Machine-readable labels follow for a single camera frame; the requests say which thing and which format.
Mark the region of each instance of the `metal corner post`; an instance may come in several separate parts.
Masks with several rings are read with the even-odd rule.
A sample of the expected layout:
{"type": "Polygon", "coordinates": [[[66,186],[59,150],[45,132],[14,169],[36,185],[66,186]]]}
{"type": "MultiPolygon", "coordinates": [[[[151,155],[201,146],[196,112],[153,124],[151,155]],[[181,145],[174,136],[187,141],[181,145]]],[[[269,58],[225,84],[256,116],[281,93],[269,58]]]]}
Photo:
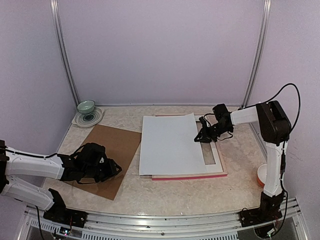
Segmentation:
{"type": "Polygon", "coordinates": [[[250,73],[249,83],[248,83],[245,96],[242,102],[242,107],[248,106],[249,100],[255,85],[259,64],[261,61],[261,56],[263,53],[264,44],[266,40],[270,11],[271,11],[271,0],[264,0],[264,8],[263,8],[263,14],[262,14],[262,22],[260,27],[258,45],[257,45],[255,56],[254,56],[254,62],[253,62],[253,66],[250,73]]]}
{"type": "Polygon", "coordinates": [[[68,84],[71,90],[72,98],[74,101],[75,106],[80,103],[79,100],[79,95],[77,92],[77,88],[71,73],[70,69],[70,64],[67,56],[67,51],[66,51],[66,46],[64,42],[64,36],[62,32],[62,26],[61,26],[61,21],[60,21],[60,16],[59,16],[59,6],[58,6],[58,0],[50,0],[50,6],[51,6],[51,11],[52,11],[52,17],[53,17],[53,23],[55,27],[55,32],[58,40],[58,46],[60,49],[60,54],[61,54],[61,59],[63,63],[63,67],[65,70],[66,78],[68,80],[68,84]]]}

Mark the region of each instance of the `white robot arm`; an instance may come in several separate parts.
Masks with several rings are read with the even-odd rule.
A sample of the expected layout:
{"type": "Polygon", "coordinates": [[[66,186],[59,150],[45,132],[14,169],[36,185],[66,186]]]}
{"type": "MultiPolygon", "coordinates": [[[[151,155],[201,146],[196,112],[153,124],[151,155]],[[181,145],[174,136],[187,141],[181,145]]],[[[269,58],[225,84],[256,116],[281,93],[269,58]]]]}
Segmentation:
{"type": "Polygon", "coordinates": [[[66,208],[60,194],[45,190],[26,182],[17,175],[29,175],[77,181],[92,178],[95,183],[103,182],[121,171],[117,163],[106,156],[106,148],[96,143],[87,143],[73,154],[44,156],[6,147],[0,140],[0,194],[35,205],[45,210],[45,219],[83,228],[87,213],[66,208]]]}
{"type": "Polygon", "coordinates": [[[286,151],[291,132],[291,124],[278,101],[258,103],[252,107],[229,112],[226,105],[218,104],[213,108],[216,124],[207,125],[204,117],[199,120],[202,129],[194,139],[195,142],[216,142],[223,133],[233,133],[234,126],[258,122],[261,136],[267,148],[267,175],[260,207],[244,210],[240,213],[243,227],[280,219],[280,204],[285,192],[282,186],[286,167],[286,151]]]}

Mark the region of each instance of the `wall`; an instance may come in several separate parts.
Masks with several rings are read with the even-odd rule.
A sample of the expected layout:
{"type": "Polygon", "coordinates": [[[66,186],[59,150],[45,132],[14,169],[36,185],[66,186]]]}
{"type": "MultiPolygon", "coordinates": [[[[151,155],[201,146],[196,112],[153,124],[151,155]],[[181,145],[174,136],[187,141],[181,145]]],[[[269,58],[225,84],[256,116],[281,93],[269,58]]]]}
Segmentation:
{"type": "MultiPolygon", "coordinates": [[[[273,0],[268,33],[250,104],[272,97],[284,84],[295,83],[301,114],[290,136],[285,187],[296,197],[311,239],[320,235],[319,101],[320,1],[273,0]]],[[[298,100],[293,87],[277,100],[293,124],[298,100]]]]}
{"type": "MultiPolygon", "coordinates": [[[[0,139],[23,151],[55,152],[75,107],[48,0],[0,2],[0,69],[0,139]]],[[[1,240],[13,239],[24,209],[0,196],[1,240]]]]}
{"type": "Polygon", "coordinates": [[[263,6],[263,0],[59,1],[79,96],[100,105],[240,105],[263,6]]]}

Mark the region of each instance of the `table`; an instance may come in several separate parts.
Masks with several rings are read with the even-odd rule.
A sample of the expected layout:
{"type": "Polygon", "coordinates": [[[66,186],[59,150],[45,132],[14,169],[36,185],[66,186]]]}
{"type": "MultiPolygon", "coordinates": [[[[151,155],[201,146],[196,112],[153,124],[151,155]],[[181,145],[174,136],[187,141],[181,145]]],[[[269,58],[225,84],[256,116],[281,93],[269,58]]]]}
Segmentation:
{"type": "MultiPolygon", "coordinates": [[[[201,115],[212,112],[212,106],[102,108],[105,112],[99,124],[136,132],[142,131],[143,116],[190,113],[201,115]]],[[[58,152],[73,153],[91,130],[92,127],[79,128],[72,125],[58,152]]],[[[114,201],[48,178],[43,187],[57,190],[68,208],[102,213],[176,216],[257,207],[263,190],[257,183],[257,169],[265,163],[265,159],[248,124],[235,126],[233,136],[219,143],[228,171],[226,177],[177,181],[152,181],[140,178],[139,147],[114,201]]]]}

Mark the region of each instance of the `bowl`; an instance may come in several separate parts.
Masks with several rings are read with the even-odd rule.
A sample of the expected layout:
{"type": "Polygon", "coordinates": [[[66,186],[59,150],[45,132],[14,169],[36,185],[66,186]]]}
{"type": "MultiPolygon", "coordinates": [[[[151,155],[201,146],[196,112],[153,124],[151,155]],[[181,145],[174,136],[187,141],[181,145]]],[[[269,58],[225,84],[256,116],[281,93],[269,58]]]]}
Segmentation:
{"type": "Polygon", "coordinates": [[[263,164],[258,168],[257,181],[261,187],[265,187],[267,178],[267,164],[263,164]]]}
{"type": "Polygon", "coordinates": [[[79,113],[87,115],[95,109],[95,104],[96,103],[93,100],[85,100],[80,102],[76,108],[78,109],[79,113]]]}

